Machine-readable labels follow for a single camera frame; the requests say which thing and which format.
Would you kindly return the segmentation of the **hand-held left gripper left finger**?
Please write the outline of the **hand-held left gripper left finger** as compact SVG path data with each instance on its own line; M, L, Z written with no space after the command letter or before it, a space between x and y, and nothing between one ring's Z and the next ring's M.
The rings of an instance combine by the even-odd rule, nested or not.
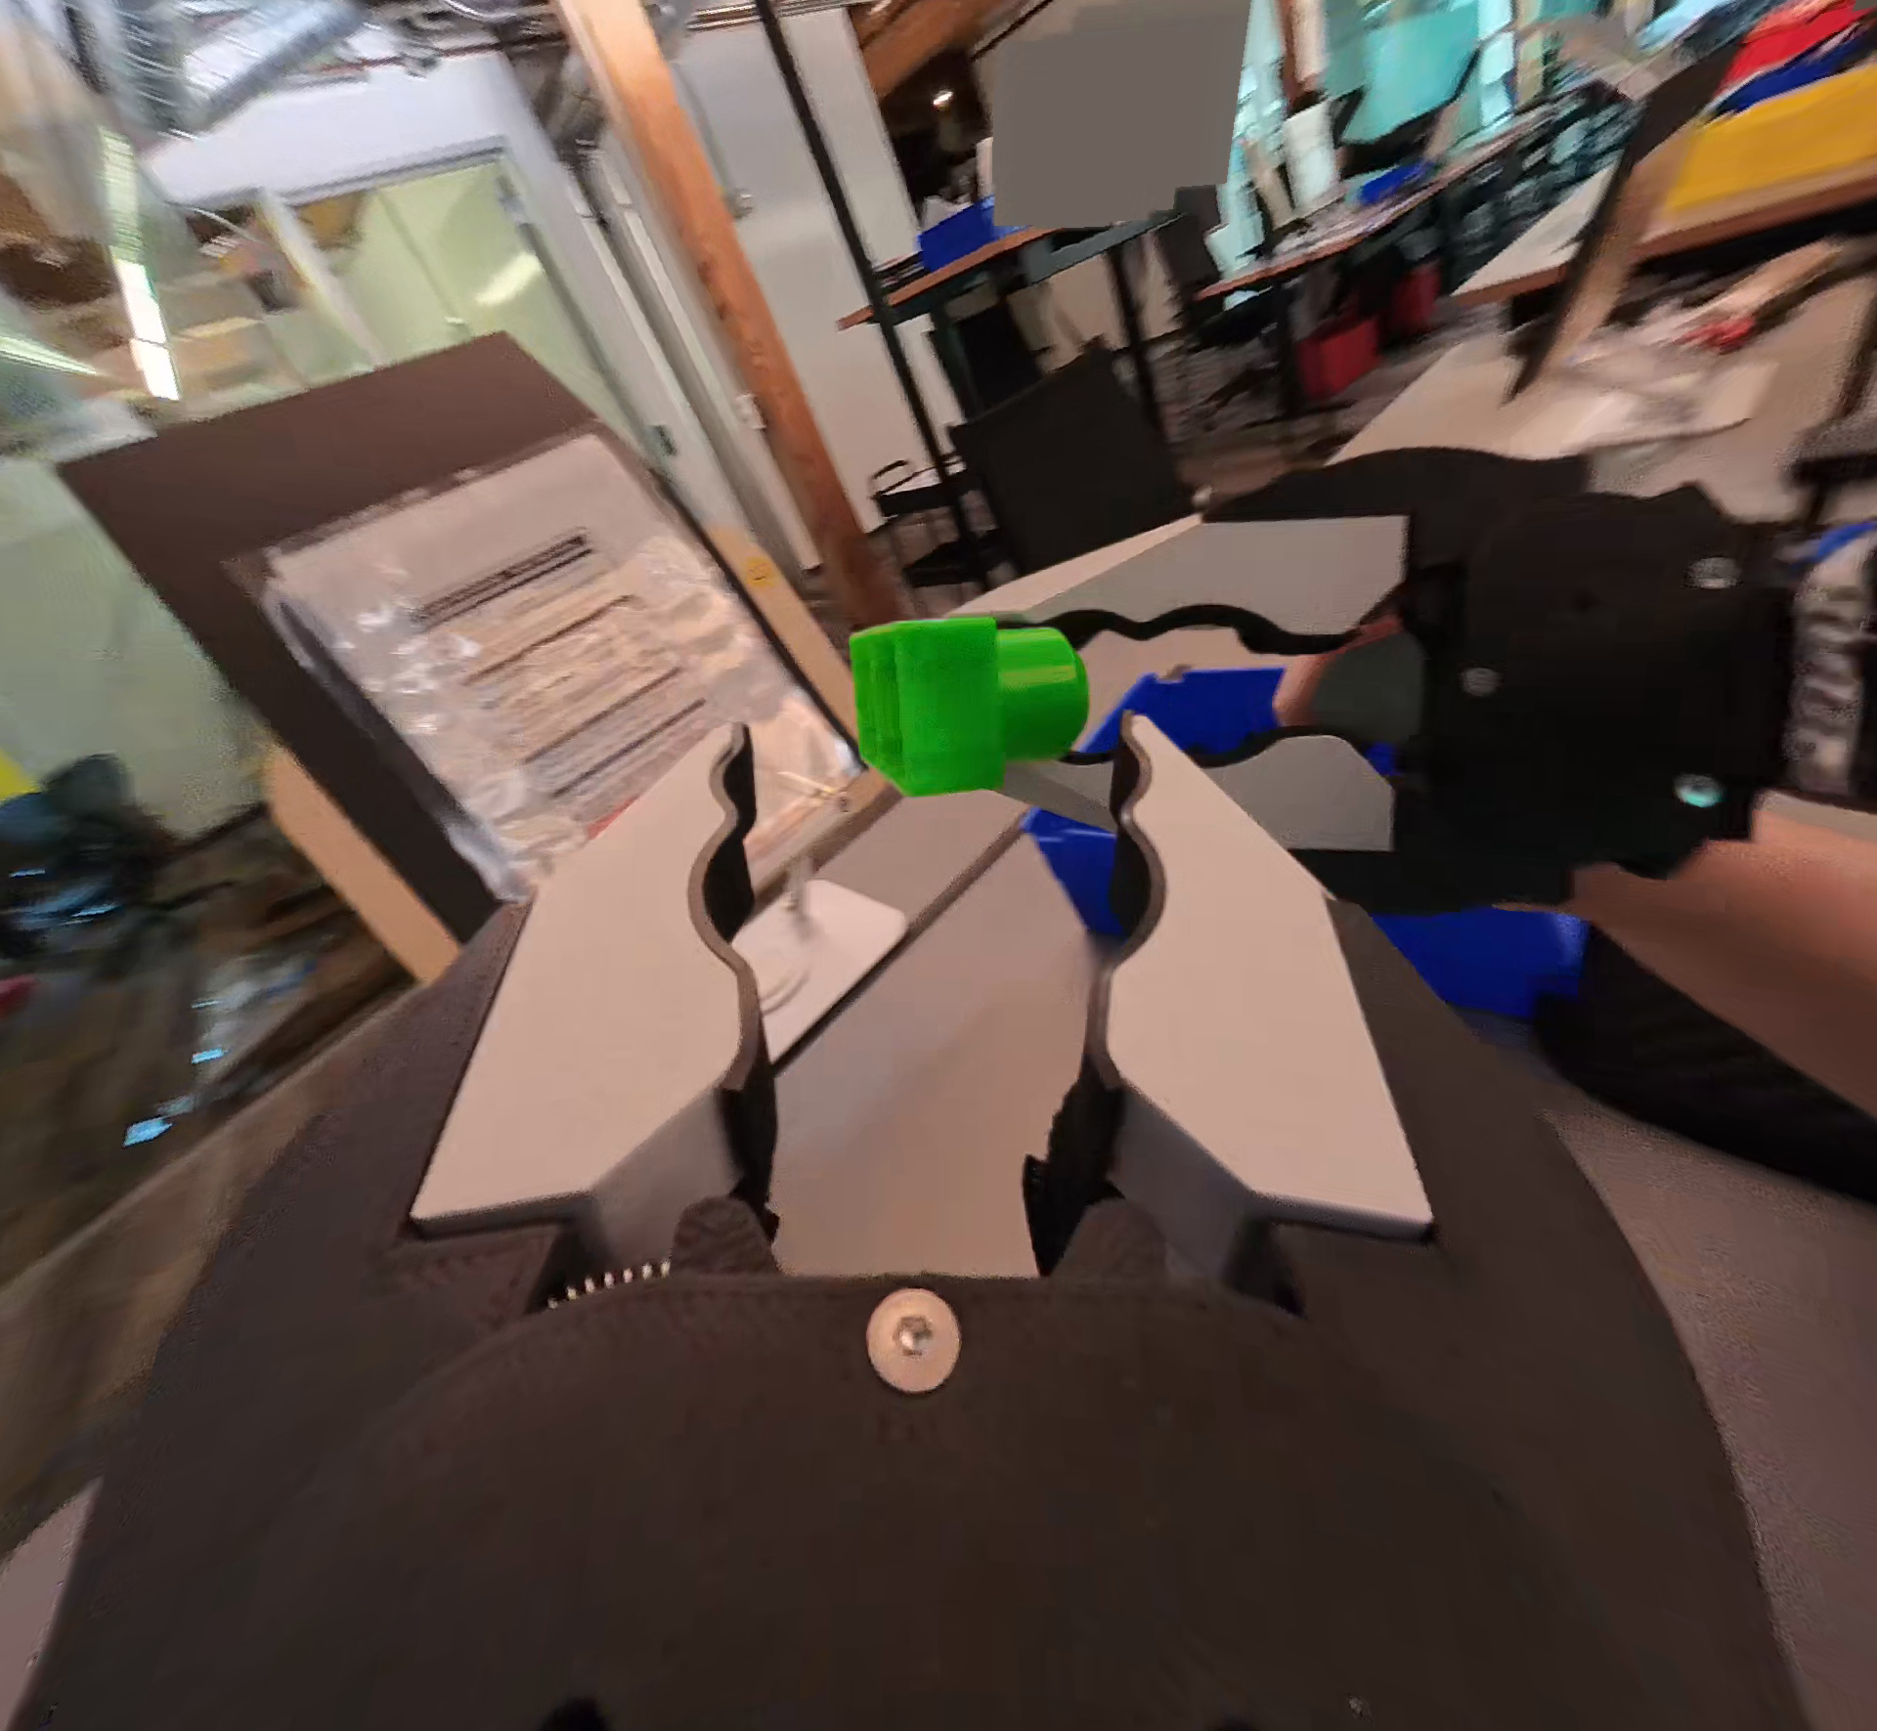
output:
M573 1231L597 1273L672 1253L692 1203L774 1241L776 1079L744 842L748 728L712 730L531 898L411 1203L427 1237Z

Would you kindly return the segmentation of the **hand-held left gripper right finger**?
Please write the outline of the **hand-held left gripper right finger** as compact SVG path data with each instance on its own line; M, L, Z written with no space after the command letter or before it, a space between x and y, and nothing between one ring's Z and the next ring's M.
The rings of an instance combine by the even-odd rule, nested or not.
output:
M1141 714L1121 722L1111 808L1127 936L1025 1163L1037 1271L1113 1201L1225 1285L1283 1283L1283 1229L1424 1245L1434 1209L1323 884Z

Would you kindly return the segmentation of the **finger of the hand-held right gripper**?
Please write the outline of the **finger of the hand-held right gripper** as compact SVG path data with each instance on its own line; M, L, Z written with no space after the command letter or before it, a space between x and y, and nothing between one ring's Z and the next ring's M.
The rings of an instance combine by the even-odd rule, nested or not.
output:
M1101 758L1053 758L1003 768L1003 794L1083 828L1115 830L1125 740L1165 744L1291 852L1392 852L1394 792L1349 740L1277 728L1231 750L1189 750L1155 724L1125 722Z
M1019 581L1007 620L1073 648L1225 632L1253 654L1327 654L1404 583L1410 529L1406 515L1191 517Z

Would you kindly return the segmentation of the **large blue plastic bin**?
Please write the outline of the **large blue plastic bin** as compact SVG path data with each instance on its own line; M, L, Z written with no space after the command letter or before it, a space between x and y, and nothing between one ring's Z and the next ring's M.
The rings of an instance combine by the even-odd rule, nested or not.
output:
M1189 750L1223 750L1275 730L1281 680L1279 666L1143 674L1095 724L1089 742L1109 750L1123 714L1141 712ZM1113 834L1037 808L1025 812L1021 830L1083 930L1097 940L1123 940L1111 904ZM1430 918L1376 914L1374 924L1420 979L1462 1013L1530 1021L1540 1001L1568 999L1580 989L1588 928L1574 918L1474 908Z

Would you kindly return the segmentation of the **green plastic block with peg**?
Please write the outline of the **green plastic block with peg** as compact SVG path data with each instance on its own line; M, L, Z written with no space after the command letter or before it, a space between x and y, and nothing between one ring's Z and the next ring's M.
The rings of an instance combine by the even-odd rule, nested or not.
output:
M1065 758L1091 714L1085 664L1045 626L904 620L848 658L858 756L906 796L994 792L1011 764Z

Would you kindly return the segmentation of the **person's right forearm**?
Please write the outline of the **person's right forearm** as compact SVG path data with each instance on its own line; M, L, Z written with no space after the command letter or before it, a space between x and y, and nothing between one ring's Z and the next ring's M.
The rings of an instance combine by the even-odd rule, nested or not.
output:
M1769 796L1746 840L1710 844L1676 874L1614 866L1576 874L1564 912L1753 1039L1871 1049L1869 816Z

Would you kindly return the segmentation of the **red storage bin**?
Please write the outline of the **red storage bin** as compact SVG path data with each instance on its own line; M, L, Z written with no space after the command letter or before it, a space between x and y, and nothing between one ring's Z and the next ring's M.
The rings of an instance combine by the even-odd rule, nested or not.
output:
M1299 383L1307 405L1327 405L1363 381L1376 365L1380 347L1373 311L1331 311L1297 343Z

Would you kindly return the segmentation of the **instruction sign on white stand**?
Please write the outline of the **instruction sign on white stand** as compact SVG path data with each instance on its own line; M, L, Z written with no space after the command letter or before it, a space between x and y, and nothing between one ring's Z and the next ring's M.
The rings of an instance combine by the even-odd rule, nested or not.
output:
M507 337L56 471L263 732L271 818L417 981L742 724L758 896L888 802L768 555Z

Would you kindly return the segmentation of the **tilted brown board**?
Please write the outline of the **tilted brown board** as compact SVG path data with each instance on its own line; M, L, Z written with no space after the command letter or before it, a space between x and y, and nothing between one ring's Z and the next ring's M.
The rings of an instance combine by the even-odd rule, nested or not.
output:
M1604 194L1580 232L1562 295L1518 337L1508 405L1560 377L1608 325L1742 42L1736 34L1708 54L1678 60L1640 102Z

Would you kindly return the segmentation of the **black fabric pad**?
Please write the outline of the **black fabric pad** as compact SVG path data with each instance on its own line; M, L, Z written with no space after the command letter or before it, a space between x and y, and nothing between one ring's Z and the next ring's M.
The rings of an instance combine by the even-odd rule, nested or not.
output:
M1712 1151L1875 1203L1875 1121L1636 963L1602 932L1536 1005L1542 1057L1584 1095Z

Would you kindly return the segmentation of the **wooden standing desk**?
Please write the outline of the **wooden standing desk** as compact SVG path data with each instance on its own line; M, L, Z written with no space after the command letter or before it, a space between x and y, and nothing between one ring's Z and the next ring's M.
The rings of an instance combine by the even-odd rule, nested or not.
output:
M948 265L886 291L886 309L862 307L844 315L836 331L860 325L902 327L936 315L952 301L978 287L996 291L1033 289L1083 263L1111 258L1133 242L1149 238L1171 214L1099 230L1019 228L998 242L978 248Z

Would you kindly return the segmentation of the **small blue bin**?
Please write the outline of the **small blue bin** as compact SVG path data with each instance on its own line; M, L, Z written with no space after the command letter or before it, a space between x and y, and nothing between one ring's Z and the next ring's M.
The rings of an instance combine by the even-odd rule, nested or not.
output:
M1023 232L998 222L996 202L978 200L936 218L918 232L918 256L926 271L942 271L974 254Z

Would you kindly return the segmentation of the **yellow plastic bin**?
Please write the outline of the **yellow plastic bin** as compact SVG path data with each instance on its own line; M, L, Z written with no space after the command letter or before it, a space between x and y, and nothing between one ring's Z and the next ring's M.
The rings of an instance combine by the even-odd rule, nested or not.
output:
M1666 214L1865 168L1875 158L1875 64L1716 114L1694 136Z

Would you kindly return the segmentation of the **black metal frame chair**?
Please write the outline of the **black metal frame chair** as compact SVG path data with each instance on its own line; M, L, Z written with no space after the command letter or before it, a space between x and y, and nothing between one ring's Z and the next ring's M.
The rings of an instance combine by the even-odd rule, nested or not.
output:
M1007 571L990 503L954 459L950 479L904 459L870 477L870 499L904 591L914 597L986 595Z

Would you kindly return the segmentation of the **wooden support post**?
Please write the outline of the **wooden support post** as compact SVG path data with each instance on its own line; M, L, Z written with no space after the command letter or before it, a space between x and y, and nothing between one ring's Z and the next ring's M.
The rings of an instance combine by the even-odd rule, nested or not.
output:
M716 313L740 385L762 411L772 455L840 610L860 628L894 622L902 599L882 571L810 399L790 361L736 224L682 106L642 0L551 0L579 50L611 130L644 176L652 202Z

